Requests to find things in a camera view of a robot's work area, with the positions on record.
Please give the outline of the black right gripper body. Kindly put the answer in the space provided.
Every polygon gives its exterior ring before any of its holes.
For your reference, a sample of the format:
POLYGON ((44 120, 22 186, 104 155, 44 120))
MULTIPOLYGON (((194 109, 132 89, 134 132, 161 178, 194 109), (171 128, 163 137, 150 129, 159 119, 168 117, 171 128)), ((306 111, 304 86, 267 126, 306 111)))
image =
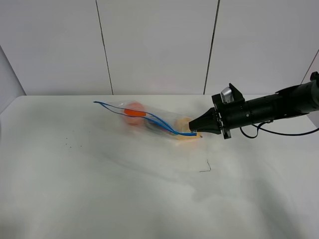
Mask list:
POLYGON ((232 115, 238 114, 240 112, 239 108, 245 103, 245 99, 242 93, 234 85, 229 83, 228 87, 230 87, 232 90, 234 102, 225 104, 222 102, 220 94, 212 96, 212 101, 215 107, 215 111, 217 113, 217 122, 220 125, 220 129, 224 139, 231 138, 230 118, 232 115))

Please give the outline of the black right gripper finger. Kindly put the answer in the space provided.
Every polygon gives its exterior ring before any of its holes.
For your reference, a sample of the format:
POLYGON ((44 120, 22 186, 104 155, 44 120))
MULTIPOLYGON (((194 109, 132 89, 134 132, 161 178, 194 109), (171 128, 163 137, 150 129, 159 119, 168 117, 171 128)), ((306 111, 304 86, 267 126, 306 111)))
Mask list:
POLYGON ((216 125, 201 126, 196 131, 212 133, 212 134, 221 134, 221 129, 219 128, 219 126, 216 126, 216 125))
POLYGON ((216 125, 216 111, 215 108, 210 108, 202 116, 190 121, 188 123, 191 131, 196 131, 201 126, 216 125))

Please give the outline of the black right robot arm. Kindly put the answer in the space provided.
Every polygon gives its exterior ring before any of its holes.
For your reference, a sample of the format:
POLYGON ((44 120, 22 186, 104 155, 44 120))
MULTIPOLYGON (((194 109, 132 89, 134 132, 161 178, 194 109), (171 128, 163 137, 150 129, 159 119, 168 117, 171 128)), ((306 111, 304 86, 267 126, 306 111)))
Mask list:
POLYGON ((223 134, 231 138, 230 131, 252 125, 257 130, 275 120, 307 115, 319 109, 319 74, 313 72, 310 81, 295 85, 252 100, 229 84, 220 94, 212 96, 214 106, 202 116, 189 122, 192 132, 223 134))

